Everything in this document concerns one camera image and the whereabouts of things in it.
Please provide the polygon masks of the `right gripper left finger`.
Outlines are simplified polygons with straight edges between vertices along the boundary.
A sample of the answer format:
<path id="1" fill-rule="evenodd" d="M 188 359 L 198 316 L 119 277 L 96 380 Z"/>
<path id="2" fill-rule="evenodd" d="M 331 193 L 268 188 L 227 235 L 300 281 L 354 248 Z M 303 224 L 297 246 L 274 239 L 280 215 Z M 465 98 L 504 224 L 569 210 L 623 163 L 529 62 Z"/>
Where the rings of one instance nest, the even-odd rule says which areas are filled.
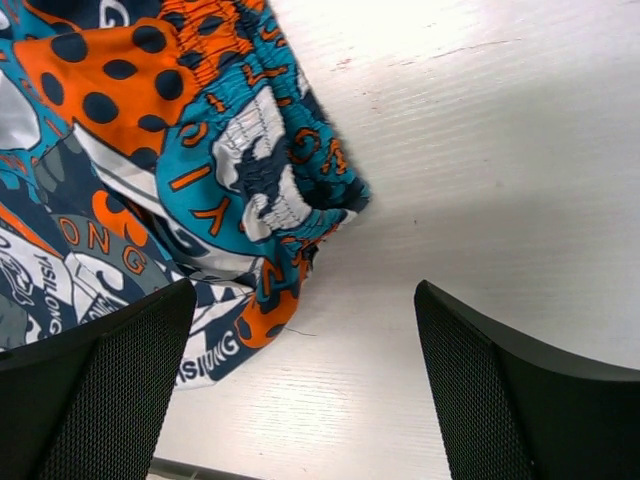
<path id="1" fill-rule="evenodd" d="M 196 303 L 187 279 L 1 355 L 4 479 L 143 479 Z"/>

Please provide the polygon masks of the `colourful patterned shorts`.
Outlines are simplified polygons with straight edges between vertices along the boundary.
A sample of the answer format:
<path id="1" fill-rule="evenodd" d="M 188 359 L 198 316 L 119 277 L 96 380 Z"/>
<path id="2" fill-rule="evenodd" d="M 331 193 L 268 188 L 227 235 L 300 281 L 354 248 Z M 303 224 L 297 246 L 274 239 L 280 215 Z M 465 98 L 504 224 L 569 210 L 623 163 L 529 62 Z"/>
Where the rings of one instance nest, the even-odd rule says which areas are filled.
<path id="1" fill-rule="evenodd" d="M 3 350 L 187 279 L 175 384 L 215 384 L 369 199 L 267 2 L 2 3 Z"/>

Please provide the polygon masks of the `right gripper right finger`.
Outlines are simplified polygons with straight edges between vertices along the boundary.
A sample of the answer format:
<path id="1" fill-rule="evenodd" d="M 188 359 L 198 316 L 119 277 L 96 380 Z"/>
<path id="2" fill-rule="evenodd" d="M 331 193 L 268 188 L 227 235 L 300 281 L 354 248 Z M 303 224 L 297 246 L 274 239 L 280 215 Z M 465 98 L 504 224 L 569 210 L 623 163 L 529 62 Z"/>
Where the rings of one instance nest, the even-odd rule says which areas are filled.
<path id="1" fill-rule="evenodd" d="M 414 305 L 452 478 L 638 478 L 637 370 L 544 343 L 426 280 Z"/>

